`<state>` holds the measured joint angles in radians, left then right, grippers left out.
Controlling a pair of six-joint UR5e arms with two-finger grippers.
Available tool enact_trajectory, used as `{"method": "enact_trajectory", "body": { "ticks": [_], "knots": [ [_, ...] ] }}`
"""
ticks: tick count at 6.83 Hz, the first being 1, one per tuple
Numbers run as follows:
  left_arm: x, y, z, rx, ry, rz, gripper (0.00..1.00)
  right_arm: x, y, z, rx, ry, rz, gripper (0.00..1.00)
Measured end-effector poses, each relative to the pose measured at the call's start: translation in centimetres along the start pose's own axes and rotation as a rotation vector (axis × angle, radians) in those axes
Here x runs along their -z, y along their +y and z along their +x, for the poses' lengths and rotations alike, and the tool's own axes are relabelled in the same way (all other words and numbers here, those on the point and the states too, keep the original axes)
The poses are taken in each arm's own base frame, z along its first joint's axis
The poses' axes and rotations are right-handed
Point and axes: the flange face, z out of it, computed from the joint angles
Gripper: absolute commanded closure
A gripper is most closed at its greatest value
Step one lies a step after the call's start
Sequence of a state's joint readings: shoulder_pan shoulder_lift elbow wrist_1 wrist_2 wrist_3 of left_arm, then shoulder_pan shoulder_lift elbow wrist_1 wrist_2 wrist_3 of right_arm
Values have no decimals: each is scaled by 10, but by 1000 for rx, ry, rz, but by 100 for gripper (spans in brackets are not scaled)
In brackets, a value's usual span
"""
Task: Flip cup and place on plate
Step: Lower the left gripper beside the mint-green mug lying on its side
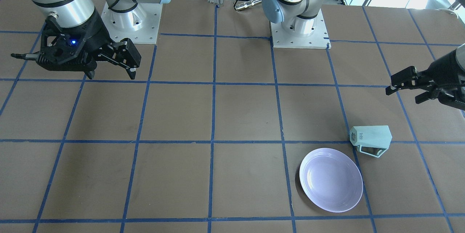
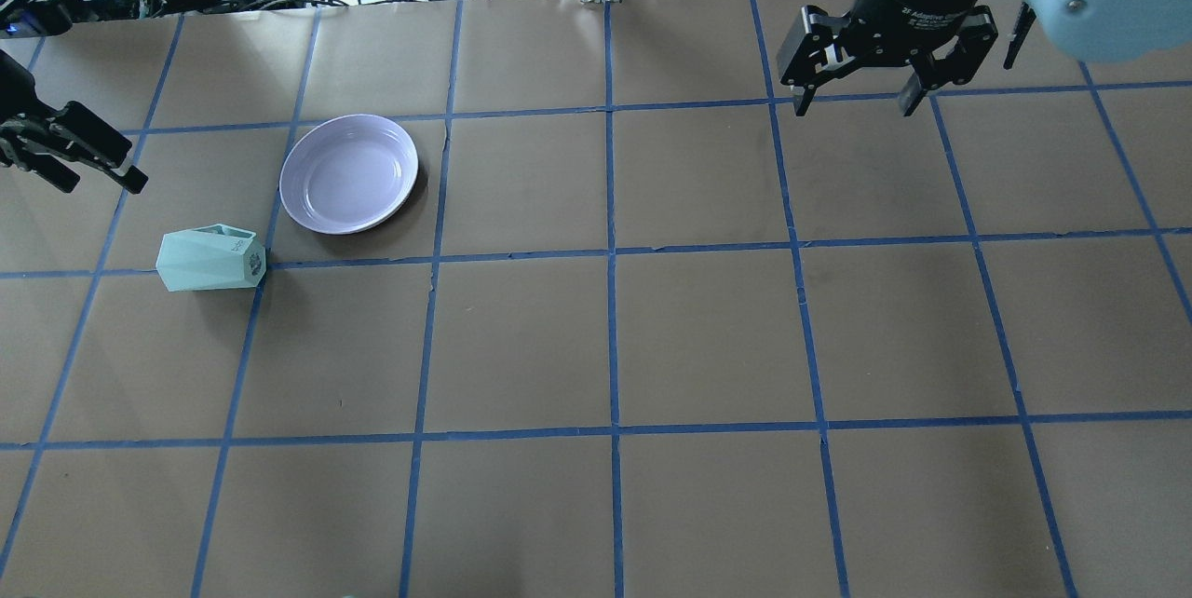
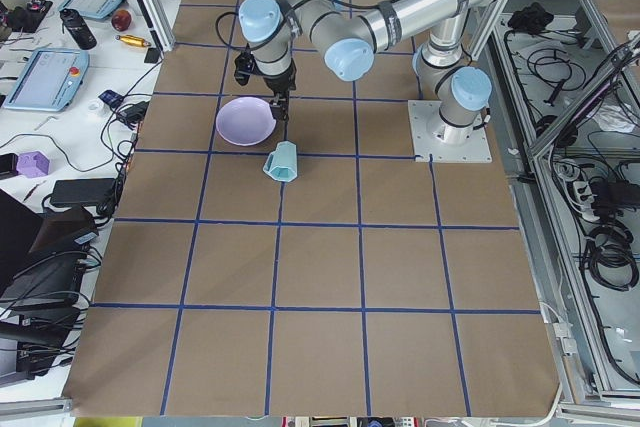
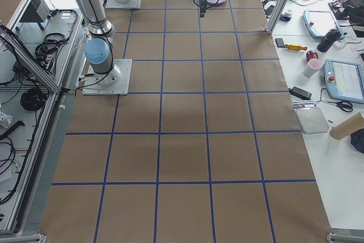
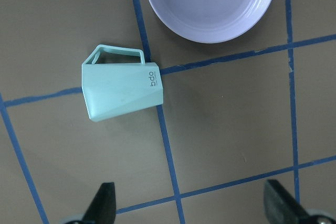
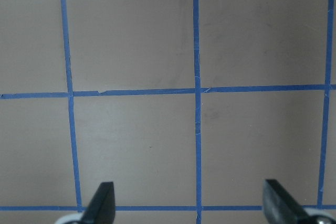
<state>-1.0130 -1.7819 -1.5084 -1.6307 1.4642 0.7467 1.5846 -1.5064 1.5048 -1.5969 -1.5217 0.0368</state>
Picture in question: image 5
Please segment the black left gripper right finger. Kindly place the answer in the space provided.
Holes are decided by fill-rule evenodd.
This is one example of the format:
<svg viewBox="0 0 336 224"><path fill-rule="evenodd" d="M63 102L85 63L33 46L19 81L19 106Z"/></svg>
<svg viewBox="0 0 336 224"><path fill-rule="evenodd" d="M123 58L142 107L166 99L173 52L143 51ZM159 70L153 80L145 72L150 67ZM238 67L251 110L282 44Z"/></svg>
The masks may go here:
<svg viewBox="0 0 336 224"><path fill-rule="evenodd" d="M310 215L275 179L265 182L264 210L268 222L272 224L310 222Z"/></svg>

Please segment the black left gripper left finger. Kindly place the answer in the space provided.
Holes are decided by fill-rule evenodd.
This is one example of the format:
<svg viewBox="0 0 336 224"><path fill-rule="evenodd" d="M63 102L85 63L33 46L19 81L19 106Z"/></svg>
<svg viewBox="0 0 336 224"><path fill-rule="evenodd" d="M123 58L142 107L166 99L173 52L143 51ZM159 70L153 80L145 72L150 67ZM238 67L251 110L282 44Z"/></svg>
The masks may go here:
<svg viewBox="0 0 336 224"><path fill-rule="evenodd" d="M116 191L114 182L102 183L82 217L83 223L110 223L116 218Z"/></svg>

